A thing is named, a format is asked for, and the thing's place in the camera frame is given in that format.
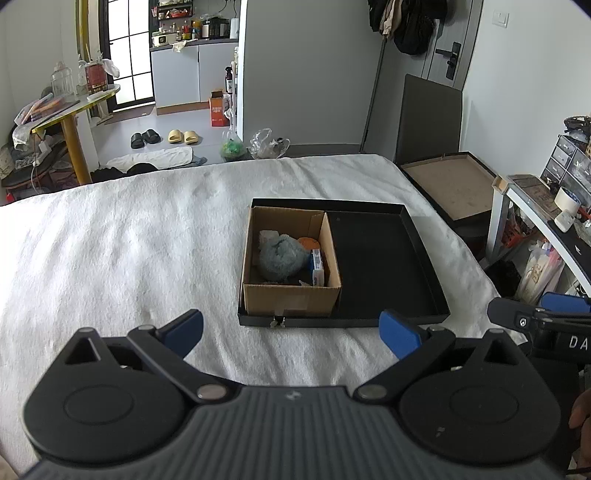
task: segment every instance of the cardboard box on floor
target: cardboard box on floor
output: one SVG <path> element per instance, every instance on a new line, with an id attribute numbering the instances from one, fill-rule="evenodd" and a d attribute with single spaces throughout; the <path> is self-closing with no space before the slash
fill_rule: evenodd
<path id="1" fill-rule="evenodd" d="M 223 113 L 230 108 L 230 102 L 221 90 L 212 92 L 209 99 L 209 112 L 212 117 L 212 127 L 228 127 L 230 120 Z"/>
<path id="2" fill-rule="evenodd" d="M 318 240 L 325 259 L 325 287 L 263 284 L 253 259 L 258 254 L 261 230 L 276 230 L 293 238 Z M 246 311 L 261 315 L 328 316 L 340 293 L 341 282 L 328 216 L 321 210 L 253 207 L 248 219 L 242 266 L 242 288 Z"/>

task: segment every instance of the kitchen cabinet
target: kitchen cabinet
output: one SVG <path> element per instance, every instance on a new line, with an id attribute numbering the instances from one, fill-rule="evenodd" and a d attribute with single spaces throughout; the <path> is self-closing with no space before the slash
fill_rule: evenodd
<path id="1" fill-rule="evenodd" d="M 175 53 L 172 49 L 152 52 L 152 79 L 156 107 L 200 102 L 199 49 L 187 46 Z"/>
<path id="2" fill-rule="evenodd" d="M 199 46 L 199 95 L 209 100 L 214 90 L 226 90 L 226 67 L 234 61 L 234 48 L 238 44 L 212 43 Z"/>

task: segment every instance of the red box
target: red box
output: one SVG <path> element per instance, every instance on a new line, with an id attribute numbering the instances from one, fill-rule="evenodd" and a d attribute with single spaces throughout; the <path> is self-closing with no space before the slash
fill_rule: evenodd
<path id="1" fill-rule="evenodd" d="M 223 113 L 230 108 L 230 101 L 221 90 L 212 92 L 209 99 L 209 111 L 212 116 L 212 127 L 229 127 L 230 120 Z"/>

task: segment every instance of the yellow slippers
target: yellow slippers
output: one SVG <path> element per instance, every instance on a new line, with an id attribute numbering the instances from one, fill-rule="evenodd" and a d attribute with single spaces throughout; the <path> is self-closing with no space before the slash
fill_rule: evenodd
<path id="1" fill-rule="evenodd" d="M 185 143 L 187 145 L 190 145 L 192 143 L 197 143 L 199 140 L 201 140 L 201 138 L 199 138 L 199 135 L 197 135 L 194 130 L 189 130 L 188 132 L 185 132 L 184 136 L 185 136 Z"/>
<path id="2" fill-rule="evenodd" d="M 168 134 L 168 142 L 169 143 L 180 143 L 183 141 L 183 134 L 180 130 L 172 130 Z"/>

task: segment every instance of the clothes pile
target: clothes pile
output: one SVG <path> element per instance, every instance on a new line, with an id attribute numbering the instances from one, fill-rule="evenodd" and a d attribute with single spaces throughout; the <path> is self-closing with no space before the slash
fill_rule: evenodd
<path id="1" fill-rule="evenodd" d="M 446 0 L 368 0 L 369 25 L 374 32 L 393 38 L 398 49 L 421 55 L 429 47 L 435 20 L 447 16 Z"/>

